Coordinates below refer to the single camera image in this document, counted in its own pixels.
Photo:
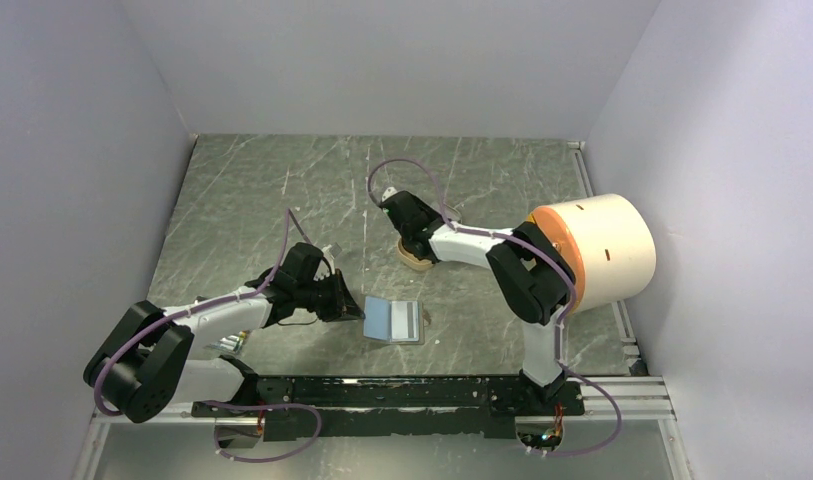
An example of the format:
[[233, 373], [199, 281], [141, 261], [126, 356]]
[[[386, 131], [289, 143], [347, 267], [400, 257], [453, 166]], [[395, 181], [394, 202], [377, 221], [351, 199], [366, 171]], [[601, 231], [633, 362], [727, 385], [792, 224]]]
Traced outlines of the white VIP credit card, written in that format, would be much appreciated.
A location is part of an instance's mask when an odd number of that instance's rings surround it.
[[389, 325], [389, 338], [392, 342], [419, 342], [422, 328], [420, 303], [418, 301], [393, 301]]

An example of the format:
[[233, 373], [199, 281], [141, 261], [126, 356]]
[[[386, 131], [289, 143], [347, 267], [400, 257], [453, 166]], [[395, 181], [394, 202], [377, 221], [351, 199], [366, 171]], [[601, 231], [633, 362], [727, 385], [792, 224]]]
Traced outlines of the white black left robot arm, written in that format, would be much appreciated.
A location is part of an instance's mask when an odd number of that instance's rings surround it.
[[305, 242], [228, 294], [175, 307], [148, 300], [131, 305], [87, 363], [83, 380], [93, 388], [98, 409], [133, 423], [188, 402], [214, 401], [243, 416], [257, 406], [259, 375], [232, 355], [196, 360], [194, 354], [299, 310], [322, 322], [365, 316], [328, 253]]

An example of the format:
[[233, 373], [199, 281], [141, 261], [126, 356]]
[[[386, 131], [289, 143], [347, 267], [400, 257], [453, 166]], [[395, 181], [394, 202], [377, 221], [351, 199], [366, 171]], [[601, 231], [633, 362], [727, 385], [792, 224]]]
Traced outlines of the grey card holder wallet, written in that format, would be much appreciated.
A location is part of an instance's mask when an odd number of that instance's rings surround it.
[[386, 343], [421, 345], [425, 342], [425, 311], [417, 300], [389, 300], [366, 296], [362, 334]]

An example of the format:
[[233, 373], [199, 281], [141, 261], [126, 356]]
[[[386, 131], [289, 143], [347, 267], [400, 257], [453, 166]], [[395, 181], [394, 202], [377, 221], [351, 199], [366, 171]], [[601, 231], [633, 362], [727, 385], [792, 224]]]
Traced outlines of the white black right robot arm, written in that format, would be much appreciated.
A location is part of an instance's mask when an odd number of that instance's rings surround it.
[[548, 237], [532, 221], [514, 229], [465, 226], [394, 188], [378, 207], [398, 232], [398, 254], [410, 268], [458, 262], [492, 272], [509, 309], [523, 322], [522, 402], [532, 413], [547, 413], [567, 378], [559, 327], [578, 297], [576, 274]]

